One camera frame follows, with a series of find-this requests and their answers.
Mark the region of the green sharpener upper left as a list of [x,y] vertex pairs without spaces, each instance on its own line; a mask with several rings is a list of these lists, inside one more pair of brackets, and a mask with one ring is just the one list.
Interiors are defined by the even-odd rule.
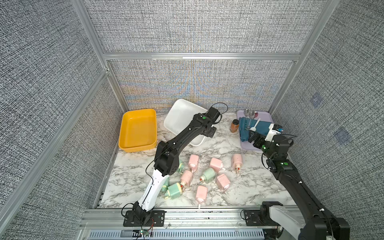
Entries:
[[177,172],[178,172],[180,175],[182,175],[183,172],[184,172],[184,170],[185,170],[185,164],[184,164],[181,160],[179,160],[179,167],[178,167]]

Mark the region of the white storage box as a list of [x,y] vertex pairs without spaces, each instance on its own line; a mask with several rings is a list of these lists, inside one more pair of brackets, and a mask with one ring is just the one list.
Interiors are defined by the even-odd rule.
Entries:
[[206,111],[207,109],[192,102],[179,99],[168,112],[164,127],[174,135],[178,135],[190,124],[195,114],[203,114]]

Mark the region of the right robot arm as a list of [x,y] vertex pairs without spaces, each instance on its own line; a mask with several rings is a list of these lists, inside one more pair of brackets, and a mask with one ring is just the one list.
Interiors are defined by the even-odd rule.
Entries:
[[269,219],[284,228],[297,240],[350,239],[350,225],[335,217],[304,183],[298,169],[288,159],[288,150],[294,144],[291,136],[271,130],[267,136],[252,132],[249,142],[266,156],[265,166],[289,192],[298,206],[303,220],[292,216],[282,206],[268,207]]

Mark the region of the orange spice jar black lid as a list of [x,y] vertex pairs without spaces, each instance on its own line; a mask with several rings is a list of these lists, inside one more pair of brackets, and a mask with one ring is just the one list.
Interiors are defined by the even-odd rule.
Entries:
[[230,126],[231,133],[236,133],[239,129],[239,123],[240,121],[238,119],[234,119]]

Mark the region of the aluminium front rail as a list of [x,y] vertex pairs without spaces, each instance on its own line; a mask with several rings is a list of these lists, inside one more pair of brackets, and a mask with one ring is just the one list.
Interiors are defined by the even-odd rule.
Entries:
[[87,210],[76,235],[77,240],[291,240],[282,227],[247,226],[250,207],[163,208],[163,225],[125,227],[118,209]]

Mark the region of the green sharpener centre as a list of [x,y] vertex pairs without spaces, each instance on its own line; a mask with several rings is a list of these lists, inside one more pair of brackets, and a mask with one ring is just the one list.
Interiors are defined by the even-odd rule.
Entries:
[[200,177],[200,182],[207,184],[213,181],[216,177],[216,172],[213,168],[207,168]]

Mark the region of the green sharpener front yellow cap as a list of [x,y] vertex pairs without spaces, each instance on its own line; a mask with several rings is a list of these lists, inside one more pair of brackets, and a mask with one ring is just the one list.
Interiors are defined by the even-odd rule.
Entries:
[[165,193],[165,199],[176,199],[180,197],[183,193],[183,189],[180,183],[175,183],[168,187]]

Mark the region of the pink sharpener front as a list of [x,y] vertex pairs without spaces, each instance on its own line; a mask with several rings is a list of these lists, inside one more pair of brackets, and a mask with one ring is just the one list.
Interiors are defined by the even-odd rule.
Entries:
[[196,191],[196,201],[198,202],[198,208],[206,201],[208,194],[208,188],[205,186],[198,186]]

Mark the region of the pink sharpener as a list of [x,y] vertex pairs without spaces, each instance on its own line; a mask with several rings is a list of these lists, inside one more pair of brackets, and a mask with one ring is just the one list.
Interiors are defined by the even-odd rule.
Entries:
[[243,157],[241,154],[234,154],[232,157],[232,168],[239,173],[240,169],[243,166]]
[[217,176],[216,184],[221,191],[225,192],[230,187],[231,181],[225,174],[221,174]]
[[220,172],[221,170],[225,170],[223,162],[217,158],[211,159],[209,167],[212,168],[216,173]]
[[193,180],[193,173],[189,170],[185,170],[180,178],[180,185],[183,188],[189,188]]
[[195,173],[198,170],[200,157],[197,155],[191,155],[189,159],[189,169],[192,173]]
[[198,186],[196,191],[196,201],[198,202],[198,208],[206,201],[208,194],[208,188],[205,186]]

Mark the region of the white plastic spoon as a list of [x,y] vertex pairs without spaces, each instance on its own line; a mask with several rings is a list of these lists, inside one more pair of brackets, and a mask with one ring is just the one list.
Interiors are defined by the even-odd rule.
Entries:
[[257,129],[257,125],[258,125],[258,123],[260,122],[260,118],[257,120],[257,122],[250,128],[250,131],[252,131],[252,132],[256,132],[256,129]]

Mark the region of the yellow storage box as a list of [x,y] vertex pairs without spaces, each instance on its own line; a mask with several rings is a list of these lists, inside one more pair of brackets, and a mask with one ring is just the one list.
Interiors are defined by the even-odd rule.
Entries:
[[154,109],[123,114],[119,148],[126,153],[151,150],[157,145],[157,114]]

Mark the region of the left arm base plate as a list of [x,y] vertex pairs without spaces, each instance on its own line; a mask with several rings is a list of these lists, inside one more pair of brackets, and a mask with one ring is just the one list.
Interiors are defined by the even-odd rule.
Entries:
[[145,214],[137,214],[134,211],[126,211],[124,215],[124,227],[163,227],[165,211],[150,211]]

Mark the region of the iridescent spoon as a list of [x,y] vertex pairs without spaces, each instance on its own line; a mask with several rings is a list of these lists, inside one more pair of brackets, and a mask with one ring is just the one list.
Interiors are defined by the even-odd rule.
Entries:
[[250,119],[254,119],[254,118],[256,118],[258,116],[258,112],[256,112],[256,111],[250,111],[250,113],[249,113],[249,118]]

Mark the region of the lavender tray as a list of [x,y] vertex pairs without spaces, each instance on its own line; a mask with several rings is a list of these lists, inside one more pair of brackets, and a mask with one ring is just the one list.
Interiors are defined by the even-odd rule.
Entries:
[[[245,115],[243,110],[237,111],[241,148],[245,151],[255,151],[256,153],[261,154],[262,151],[260,149],[255,148],[252,143],[248,142],[249,131],[247,130],[247,126],[250,120],[243,119],[244,117]],[[255,119],[251,119],[251,127],[256,124],[258,119],[260,119],[261,121],[257,125],[257,128],[260,126],[260,130],[257,130],[257,132],[262,135],[267,135],[269,131],[269,125],[274,123],[272,116],[268,112],[258,112],[258,116]]]

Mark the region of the silver ornate spoon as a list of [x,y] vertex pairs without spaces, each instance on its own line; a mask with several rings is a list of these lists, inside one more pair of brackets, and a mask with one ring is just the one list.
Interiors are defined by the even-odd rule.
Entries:
[[250,115],[250,110],[249,109],[245,109],[244,110],[245,125],[247,123],[247,119],[249,118],[249,115]]

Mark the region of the teal cloth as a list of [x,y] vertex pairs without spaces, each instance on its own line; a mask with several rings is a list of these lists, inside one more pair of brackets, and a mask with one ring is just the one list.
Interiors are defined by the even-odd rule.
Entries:
[[[247,129],[248,125],[250,124],[250,128],[252,128],[256,123],[257,120],[255,119],[249,119],[245,117],[239,118],[239,131],[240,131],[240,140],[241,142],[247,142],[249,139],[249,131]],[[256,132],[258,132],[261,135],[267,135],[269,132],[269,126],[270,122],[265,121],[259,121],[259,123],[256,125]]]

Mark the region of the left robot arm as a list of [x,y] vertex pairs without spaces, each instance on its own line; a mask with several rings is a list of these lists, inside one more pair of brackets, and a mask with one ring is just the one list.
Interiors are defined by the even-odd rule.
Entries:
[[179,155],[196,137],[203,135],[212,138],[222,114],[211,107],[205,113],[195,114],[187,127],[173,139],[159,142],[154,158],[154,171],[142,197],[133,204],[132,211],[139,223],[146,224],[155,207],[156,199],[169,176],[179,168]]

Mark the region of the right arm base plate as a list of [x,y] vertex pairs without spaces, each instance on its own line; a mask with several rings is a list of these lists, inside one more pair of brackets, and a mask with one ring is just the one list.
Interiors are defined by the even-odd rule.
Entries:
[[260,220],[259,210],[242,210],[241,218],[246,222],[247,227],[264,226]]

